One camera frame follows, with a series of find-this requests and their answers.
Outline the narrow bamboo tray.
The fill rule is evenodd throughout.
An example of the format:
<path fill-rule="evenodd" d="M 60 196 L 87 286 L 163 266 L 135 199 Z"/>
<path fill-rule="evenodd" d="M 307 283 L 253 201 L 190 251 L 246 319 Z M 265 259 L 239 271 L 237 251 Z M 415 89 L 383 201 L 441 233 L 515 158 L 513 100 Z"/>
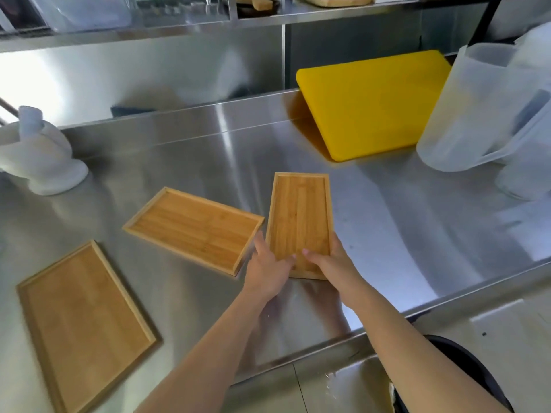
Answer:
<path fill-rule="evenodd" d="M 327 173 L 274 173 L 265 241 L 276 259 L 295 256 L 289 277 L 326 280 L 320 268 L 310 263 L 302 250 L 306 248 L 329 255 L 333 226 Z"/>

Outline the person's left hand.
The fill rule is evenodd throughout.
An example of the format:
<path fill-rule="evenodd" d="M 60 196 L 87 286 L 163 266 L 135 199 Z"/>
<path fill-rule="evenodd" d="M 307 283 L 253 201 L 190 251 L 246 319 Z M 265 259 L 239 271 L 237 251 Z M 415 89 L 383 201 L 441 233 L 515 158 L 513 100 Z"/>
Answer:
<path fill-rule="evenodd" d="M 243 293 L 264 305 L 282 290 L 290 273 L 277 273 L 274 264 L 278 259 L 270 250 L 263 233 L 259 231 L 254 239 L 254 252 L 246 267 Z"/>

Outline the large bamboo tray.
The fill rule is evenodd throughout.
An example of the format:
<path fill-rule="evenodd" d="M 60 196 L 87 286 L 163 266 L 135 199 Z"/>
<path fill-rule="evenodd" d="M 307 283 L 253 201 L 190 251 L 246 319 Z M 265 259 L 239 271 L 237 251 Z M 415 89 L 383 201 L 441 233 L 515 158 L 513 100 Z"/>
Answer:
<path fill-rule="evenodd" d="M 54 413 L 89 413 L 162 343 L 94 240 L 16 290 Z"/>

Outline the white pestle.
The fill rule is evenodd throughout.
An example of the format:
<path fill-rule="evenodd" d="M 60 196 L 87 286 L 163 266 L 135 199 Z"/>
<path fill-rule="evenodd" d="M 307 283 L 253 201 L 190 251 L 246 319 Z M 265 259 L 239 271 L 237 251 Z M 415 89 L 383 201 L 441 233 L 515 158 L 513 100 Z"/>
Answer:
<path fill-rule="evenodd" d="M 20 106 L 18 131 L 21 140 L 39 135 L 44 127 L 43 113 L 39 108 Z"/>

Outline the translucent plastic measuring jug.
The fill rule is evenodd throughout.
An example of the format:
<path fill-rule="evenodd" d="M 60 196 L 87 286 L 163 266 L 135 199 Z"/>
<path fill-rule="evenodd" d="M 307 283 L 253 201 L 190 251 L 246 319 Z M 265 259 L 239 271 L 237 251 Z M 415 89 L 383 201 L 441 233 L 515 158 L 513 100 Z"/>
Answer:
<path fill-rule="evenodd" d="M 461 172 L 512 155 L 551 112 L 551 67 L 524 61 L 500 43 L 462 47 L 417 143 L 441 172 Z"/>

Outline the yellow cutting board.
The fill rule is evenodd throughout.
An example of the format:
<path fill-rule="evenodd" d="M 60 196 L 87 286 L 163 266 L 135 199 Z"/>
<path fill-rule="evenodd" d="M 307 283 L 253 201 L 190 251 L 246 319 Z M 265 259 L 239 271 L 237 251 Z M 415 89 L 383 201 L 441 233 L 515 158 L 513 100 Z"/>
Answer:
<path fill-rule="evenodd" d="M 437 50 L 299 69 L 296 82 L 331 159 L 414 146 L 451 72 Z"/>

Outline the person's right forearm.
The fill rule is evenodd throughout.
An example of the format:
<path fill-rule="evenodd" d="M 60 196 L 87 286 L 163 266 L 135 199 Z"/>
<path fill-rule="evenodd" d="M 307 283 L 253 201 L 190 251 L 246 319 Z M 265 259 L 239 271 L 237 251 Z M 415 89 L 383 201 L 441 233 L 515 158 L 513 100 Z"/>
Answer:
<path fill-rule="evenodd" d="M 366 282 L 340 289 L 409 413 L 508 413 Z"/>

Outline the white mortar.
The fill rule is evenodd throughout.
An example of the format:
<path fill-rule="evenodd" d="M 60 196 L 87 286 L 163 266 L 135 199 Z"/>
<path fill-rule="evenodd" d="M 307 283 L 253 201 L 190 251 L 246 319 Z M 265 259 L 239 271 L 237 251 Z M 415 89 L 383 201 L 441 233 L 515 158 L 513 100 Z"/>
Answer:
<path fill-rule="evenodd" d="M 39 132 L 21 139 L 19 124 L 0 126 L 0 171 L 28 181 L 37 195 L 66 192 L 86 179 L 86 164 L 73 158 L 70 142 L 57 127 L 43 121 Z"/>

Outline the translucent plastic container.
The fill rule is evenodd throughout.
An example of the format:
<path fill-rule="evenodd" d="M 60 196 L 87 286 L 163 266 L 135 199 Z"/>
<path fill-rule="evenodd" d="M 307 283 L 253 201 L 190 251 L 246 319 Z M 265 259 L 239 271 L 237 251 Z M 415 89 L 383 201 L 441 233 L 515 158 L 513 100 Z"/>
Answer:
<path fill-rule="evenodd" d="M 551 118 L 515 152 L 499 172 L 496 187 L 503 193 L 535 201 L 551 192 Z"/>

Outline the clear plastic tub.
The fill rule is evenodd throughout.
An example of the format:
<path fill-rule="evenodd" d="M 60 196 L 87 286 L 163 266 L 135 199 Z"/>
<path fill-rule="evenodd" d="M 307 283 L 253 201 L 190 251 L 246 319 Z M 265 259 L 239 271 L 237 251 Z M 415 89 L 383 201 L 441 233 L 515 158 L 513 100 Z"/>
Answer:
<path fill-rule="evenodd" d="M 128 27 L 127 0 L 31 0 L 45 24 L 59 34 Z"/>

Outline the stainless steel shelf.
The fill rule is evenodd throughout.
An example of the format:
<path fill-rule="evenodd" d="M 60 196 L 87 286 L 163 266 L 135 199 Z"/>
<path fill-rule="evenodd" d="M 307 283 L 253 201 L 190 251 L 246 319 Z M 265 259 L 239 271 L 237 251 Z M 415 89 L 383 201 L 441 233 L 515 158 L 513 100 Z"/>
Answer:
<path fill-rule="evenodd" d="M 81 46 L 121 41 L 147 40 L 189 34 L 204 34 L 225 29 L 292 25 L 334 19 L 348 19 L 423 10 L 438 7 L 489 3 L 493 0 L 404 0 L 372 3 L 364 6 L 318 7 L 301 0 L 280 0 L 277 11 L 269 16 L 239 18 L 236 0 L 221 1 L 217 6 L 183 5 L 180 14 L 159 14 L 151 9 L 134 11 L 130 26 L 113 29 L 57 33 L 46 26 L 8 33 L 0 31 L 0 54 L 67 46 Z"/>

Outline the black bin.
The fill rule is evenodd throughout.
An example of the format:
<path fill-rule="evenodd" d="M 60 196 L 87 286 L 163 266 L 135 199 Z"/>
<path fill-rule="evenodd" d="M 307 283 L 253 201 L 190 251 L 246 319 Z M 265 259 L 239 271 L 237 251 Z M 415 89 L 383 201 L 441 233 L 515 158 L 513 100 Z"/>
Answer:
<path fill-rule="evenodd" d="M 458 343 L 412 327 L 373 339 L 394 413 L 515 413 L 486 366 Z"/>

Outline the person's left forearm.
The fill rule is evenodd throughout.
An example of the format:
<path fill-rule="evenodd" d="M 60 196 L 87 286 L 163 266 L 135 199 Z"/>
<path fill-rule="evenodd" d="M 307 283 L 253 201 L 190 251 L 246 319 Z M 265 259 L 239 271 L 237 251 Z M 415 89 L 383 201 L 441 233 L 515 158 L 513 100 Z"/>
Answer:
<path fill-rule="evenodd" d="M 134 413 L 219 413 L 251 333 L 273 297 L 265 287 L 245 286 Z"/>

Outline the medium bamboo tray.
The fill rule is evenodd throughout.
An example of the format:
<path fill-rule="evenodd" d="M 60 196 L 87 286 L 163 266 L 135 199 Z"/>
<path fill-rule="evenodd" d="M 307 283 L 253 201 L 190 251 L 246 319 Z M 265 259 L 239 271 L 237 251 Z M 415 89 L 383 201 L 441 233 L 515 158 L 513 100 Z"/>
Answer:
<path fill-rule="evenodd" d="M 265 218 L 163 187 L 122 229 L 209 269 L 236 277 Z"/>

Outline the person's right hand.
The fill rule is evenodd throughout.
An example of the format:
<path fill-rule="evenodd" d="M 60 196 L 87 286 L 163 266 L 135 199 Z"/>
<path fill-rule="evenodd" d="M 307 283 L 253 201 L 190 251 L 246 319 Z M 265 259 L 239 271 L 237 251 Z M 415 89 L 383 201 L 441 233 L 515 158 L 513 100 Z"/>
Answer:
<path fill-rule="evenodd" d="M 337 289 L 342 302 L 354 309 L 365 280 L 348 256 L 338 235 L 332 232 L 329 238 L 330 252 L 325 266 L 317 266 L 327 280 Z"/>

